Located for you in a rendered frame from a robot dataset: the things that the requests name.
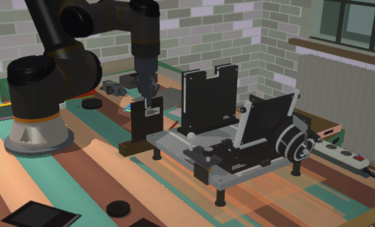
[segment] wooden window sill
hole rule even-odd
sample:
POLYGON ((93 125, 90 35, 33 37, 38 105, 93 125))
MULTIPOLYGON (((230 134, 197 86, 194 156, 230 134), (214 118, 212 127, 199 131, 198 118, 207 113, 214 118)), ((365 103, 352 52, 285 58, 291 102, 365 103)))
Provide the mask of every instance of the wooden window sill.
POLYGON ((367 64, 375 65, 374 56, 360 54, 360 53, 349 51, 349 50, 343 50, 343 49, 336 48, 336 47, 325 46, 319 43, 313 43, 311 41, 300 40, 298 38, 291 38, 289 39, 288 43, 294 46, 304 47, 304 48, 308 48, 311 50, 316 50, 316 51, 320 51, 320 52, 324 52, 328 54, 333 54, 339 57, 345 57, 351 60, 361 61, 367 64))

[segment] black disc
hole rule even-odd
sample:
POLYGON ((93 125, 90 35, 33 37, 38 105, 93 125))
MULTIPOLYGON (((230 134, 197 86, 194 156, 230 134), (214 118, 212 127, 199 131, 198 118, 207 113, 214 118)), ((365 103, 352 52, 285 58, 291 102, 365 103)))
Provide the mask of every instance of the black disc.
POLYGON ((98 109, 102 107, 102 100, 100 99, 85 99, 81 102, 84 109, 98 109))
POLYGON ((114 201, 106 207, 106 213, 113 218, 121 218, 130 213, 130 205, 125 201, 114 201))

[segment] brown wooden base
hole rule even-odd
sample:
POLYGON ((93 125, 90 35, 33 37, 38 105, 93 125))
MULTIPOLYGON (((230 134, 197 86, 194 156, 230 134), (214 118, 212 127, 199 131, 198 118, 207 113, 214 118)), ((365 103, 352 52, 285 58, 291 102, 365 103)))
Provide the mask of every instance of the brown wooden base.
POLYGON ((146 140, 139 142, 127 141, 119 144, 119 153, 123 155, 123 157, 136 155, 152 149, 154 149, 154 146, 146 140))

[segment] black leg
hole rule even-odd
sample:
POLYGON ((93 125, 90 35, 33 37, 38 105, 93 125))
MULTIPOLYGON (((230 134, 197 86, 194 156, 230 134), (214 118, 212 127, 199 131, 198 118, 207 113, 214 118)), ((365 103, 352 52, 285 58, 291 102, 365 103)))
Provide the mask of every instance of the black leg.
POLYGON ((158 148, 156 148, 156 147, 154 147, 154 156, 153 156, 153 159, 154 160, 156 160, 156 161, 158 161, 158 160, 161 160, 161 151, 158 149, 158 148))
POLYGON ((217 190, 217 200, 215 201, 215 205, 222 207, 225 206, 225 190, 217 190))
POLYGON ((295 177, 301 176, 301 172, 299 171, 301 168, 301 162, 299 163, 293 163, 293 171, 291 171, 291 175, 295 177))

